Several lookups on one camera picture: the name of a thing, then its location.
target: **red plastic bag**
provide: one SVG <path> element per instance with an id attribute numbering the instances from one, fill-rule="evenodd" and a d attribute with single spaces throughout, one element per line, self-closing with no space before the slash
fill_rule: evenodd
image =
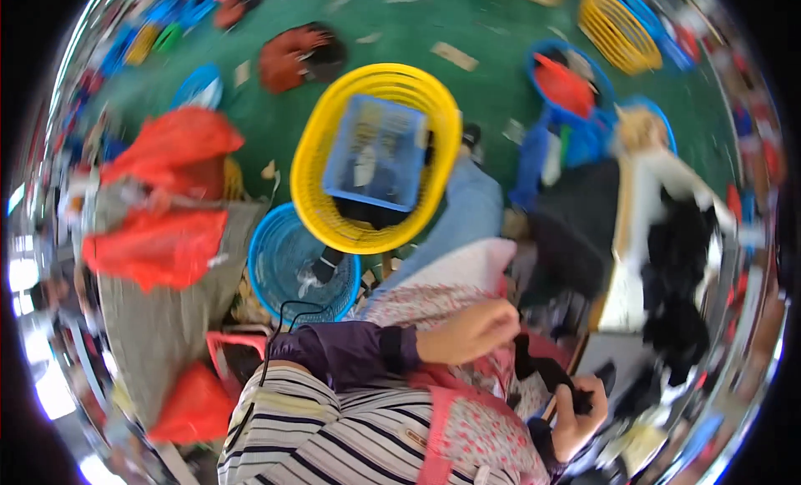
<path id="1" fill-rule="evenodd" d="M 179 444 L 223 438 L 235 406 L 215 375 L 203 363 L 193 362 L 175 383 L 147 438 Z"/>
<path id="2" fill-rule="evenodd" d="M 145 122 L 131 147 L 100 170 L 100 184 L 132 177 L 173 194 L 219 200 L 225 155 L 243 144 L 222 114 L 185 106 Z"/>
<path id="3" fill-rule="evenodd" d="M 547 99 L 581 118 L 587 118 L 593 108 L 593 94 L 589 82 L 567 66 L 535 54 L 541 64 L 534 69 L 534 77 Z"/>
<path id="4" fill-rule="evenodd" d="M 201 278 L 219 252 L 226 210 L 132 210 L 110 233 L 86 235 L 82 256 L 96 273 L 182 290 Z"/>

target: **shoe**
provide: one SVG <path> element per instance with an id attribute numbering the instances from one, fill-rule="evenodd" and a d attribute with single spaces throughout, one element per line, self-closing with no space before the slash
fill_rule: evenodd
<path id="1" fill-rule="evenodd" d="M 478 145 L 479 141 L 481 141 L 481 128 L 477 124 L 465 124 L 461 133 L 461 144 L 467 146 L 470 150 L 470 159 L 478 166 L 484 163 L 484 152 Z"/>

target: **striped shirt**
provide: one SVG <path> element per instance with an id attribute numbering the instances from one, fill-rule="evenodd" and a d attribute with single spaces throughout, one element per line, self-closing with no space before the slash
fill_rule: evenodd
<path id="1" fill-rule="evenodd" d="M 427 390 L 402 380 L 334 392 L 310 374 L 291 367 L 261 369 L 247 382 L 234 410 L 220 456 L 220 485 L 308 484 L 414 485 L 426 456 L 432 414 Z M 236 428 L 251 402 L 252 417 L 233 448 Z M 455 462 L 453 485 L 517 485 L 520 477 Z"/>

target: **purple sleeve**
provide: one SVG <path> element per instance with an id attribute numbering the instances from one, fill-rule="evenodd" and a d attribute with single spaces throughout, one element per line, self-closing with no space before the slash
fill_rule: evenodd
<path id="1" fill-rule="evenodd" d="M 539 418 L 529 420 L 528 426 L 531 433 L 531 441 L 534 442 L 537 453 L 539 453 L 542 463 L 548 470 L 551 483 L 556 483 L 565 473 L 567 464 L 556 459 L 554 440 L 551 439 L 551 427 L 546 420 Z"/>
<path id="2" fill-rule="evenodd" d="M 303 325 L 279 334 L 269 358 L 302 365 L 334 391 L 388 374 L 402 375 L 421 364 L 414 327 L 378 327 L 371 322 Z"/>

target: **blue jeans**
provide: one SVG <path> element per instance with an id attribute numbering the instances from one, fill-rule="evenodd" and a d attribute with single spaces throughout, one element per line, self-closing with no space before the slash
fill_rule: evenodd
<path id="1" fill-rule="evenodd" d="M 470 160 L 460 156 L 453 166 L 446 187 L 447 207 L 426 241 L 389 275 L 373 292 L 371 299 L 392 290 L 402 281 L 442 256 L 477 240 L 501 234 L 503 196 L 497 181 Z"/>

